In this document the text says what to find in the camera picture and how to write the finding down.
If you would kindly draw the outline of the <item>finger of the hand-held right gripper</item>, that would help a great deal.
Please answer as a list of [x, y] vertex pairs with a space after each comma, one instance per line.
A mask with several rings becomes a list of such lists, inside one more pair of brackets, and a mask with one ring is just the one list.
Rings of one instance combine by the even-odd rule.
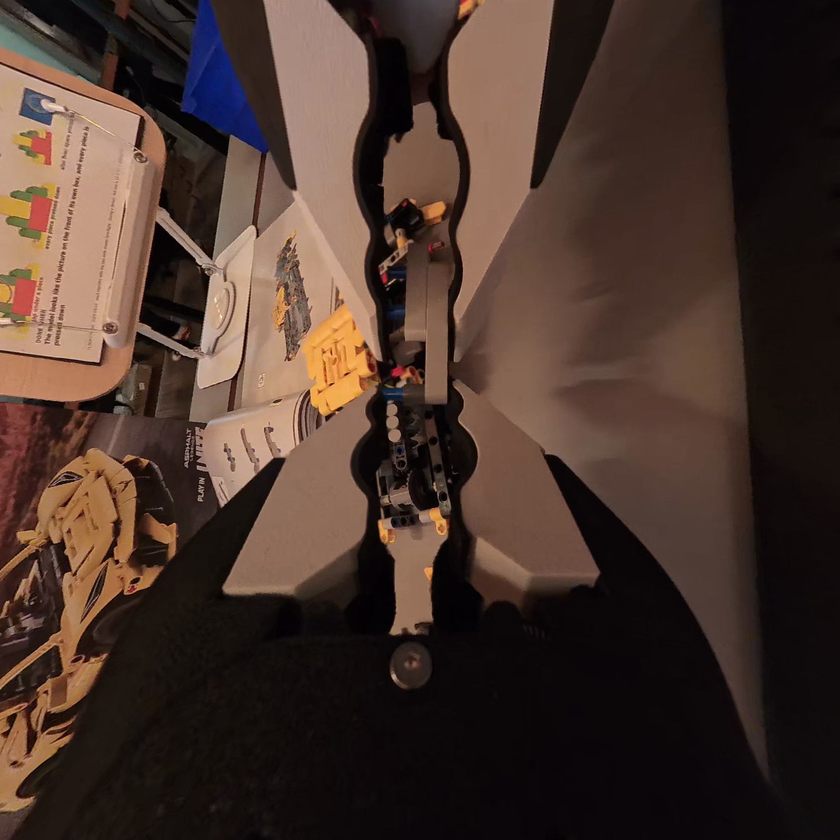
[[214, 1], [219, 33], [282, 181], [364, 341], [383, 361], [373, 229], [360, 184], [368, 45], [326, 1]]
[[445, 129], [458, 155], [449, 350], [460, 361], [487, 315], [491, 266], [543, 183], [592, 69], [613, 1], [490, 1], [445, 48]]

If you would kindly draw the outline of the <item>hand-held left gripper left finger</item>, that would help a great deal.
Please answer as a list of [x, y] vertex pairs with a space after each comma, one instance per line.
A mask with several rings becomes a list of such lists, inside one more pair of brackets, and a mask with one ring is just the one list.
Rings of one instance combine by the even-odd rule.
[[352, 599], [368, 528], [358, 468], [372, 431], [370, 389], [291, 450], [224, 582], [226, 595]]

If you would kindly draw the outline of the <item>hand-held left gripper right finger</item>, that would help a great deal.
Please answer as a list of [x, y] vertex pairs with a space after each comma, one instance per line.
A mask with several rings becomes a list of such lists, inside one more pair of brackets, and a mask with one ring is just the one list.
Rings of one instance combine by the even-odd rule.
[[463, 382], [454, 388], [477, 456], [459, 492], [469, 583], [484, 603], [520, 610], [593, 585], [599, 570], [539, 444]]

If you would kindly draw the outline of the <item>partly built yellow toy car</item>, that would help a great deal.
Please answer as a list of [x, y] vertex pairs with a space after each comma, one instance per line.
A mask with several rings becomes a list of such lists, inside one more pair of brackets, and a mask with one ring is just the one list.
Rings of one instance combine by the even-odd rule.
[[448, 536], [458, 472], [448, 453], [448, 292], [454, 266], [441, 253], [446, 201], [403, 198], [385, 214], [390, 251], [377, 267], [385, 294], [385, 359], [378, 361], [347, 306], [302, 345], [311, 404], [325, 418], [377, 388], [384, 403], [383, 457], [375, 472], [380, 540], [433, 527]]

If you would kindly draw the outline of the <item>grey angled toy beam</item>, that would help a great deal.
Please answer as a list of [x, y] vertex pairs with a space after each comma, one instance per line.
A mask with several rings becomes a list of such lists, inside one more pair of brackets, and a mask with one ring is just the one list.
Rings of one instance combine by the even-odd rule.
[[404, 337], [424, 346], [426, 404], [448, 401], [449, 290], [454, 277], [454, 264], [432, 258], [424, 246], [408, 246]]

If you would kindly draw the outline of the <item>grey desk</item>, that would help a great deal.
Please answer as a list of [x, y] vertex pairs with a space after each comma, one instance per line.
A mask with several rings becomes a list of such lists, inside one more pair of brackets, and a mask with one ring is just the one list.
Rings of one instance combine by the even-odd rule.
[[458, 377], [678, 585], [768, 769], [719, 2], [616, 2]]

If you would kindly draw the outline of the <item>blue plastic bin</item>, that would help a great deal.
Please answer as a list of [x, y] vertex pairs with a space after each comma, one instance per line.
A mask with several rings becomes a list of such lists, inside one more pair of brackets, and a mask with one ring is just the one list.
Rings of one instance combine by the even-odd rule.
[[262, 154], [268, 151], [256, 116], [224, 47], [209, 1], [200, 1], [197, 6], [182, 110]]

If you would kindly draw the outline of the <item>open instruction booklet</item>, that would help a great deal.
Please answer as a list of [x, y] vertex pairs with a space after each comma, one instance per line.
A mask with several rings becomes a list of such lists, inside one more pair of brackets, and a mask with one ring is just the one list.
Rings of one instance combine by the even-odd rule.
[[240, 407], [203, 430], [220, 507], [380, 380], [325, 249], [298, 199], [257, 237]]

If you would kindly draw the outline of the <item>wooden document stand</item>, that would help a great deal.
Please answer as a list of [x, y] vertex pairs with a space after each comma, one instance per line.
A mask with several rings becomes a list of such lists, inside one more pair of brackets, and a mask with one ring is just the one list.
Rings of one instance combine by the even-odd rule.
[[122, 223], [118, 262], [112, 287], [111, 304], [103, 328], [106, 343], [99, 364], [32, 358], [1, 353], [2, 395], [80, 403], [110, 392], [128, 373], [138, 334], [143, 338], [180, 350], [187, 358], [211, 359], [210, 353], [180, 348], [159, 332], [140, 322], [140, 311], [148, 275], [156, 229], [164, 230], [184, 248], [213, 279], [223, 279], [224, 272], [189, 238], [161, 207], [161, 187], [166, 162], [162, 131], [152, 117], [128, 99], [106, 91], [78, 77], [2, 49], [2, 64], [15, 67], [38, 79], [67, 88], [83, 96], [109, 102], [142, 118], [136, 159], [141, 167], [139, 184], [129, 190], [129, 201]]

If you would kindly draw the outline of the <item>toy car box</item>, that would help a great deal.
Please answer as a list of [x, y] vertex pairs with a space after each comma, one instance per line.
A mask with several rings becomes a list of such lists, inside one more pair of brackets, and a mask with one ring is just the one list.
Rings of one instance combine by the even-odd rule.
[[134, 608], [217, 510], [204, 430], [2, 402], [2, 838], [63, 758]]

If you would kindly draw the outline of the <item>printed instruction sheet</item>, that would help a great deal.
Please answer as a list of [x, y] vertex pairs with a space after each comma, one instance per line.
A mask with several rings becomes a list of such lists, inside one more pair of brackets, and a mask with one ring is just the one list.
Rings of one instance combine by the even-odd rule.
[[1, 73], [1, 351], [99, 364], [142, 118]]

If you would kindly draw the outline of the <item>black blurred object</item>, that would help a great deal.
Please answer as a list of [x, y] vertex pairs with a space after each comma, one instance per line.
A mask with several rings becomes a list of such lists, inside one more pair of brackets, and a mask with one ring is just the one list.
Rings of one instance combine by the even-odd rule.
[[721, 2], [770, 777], [839, 838], [839, 2]]

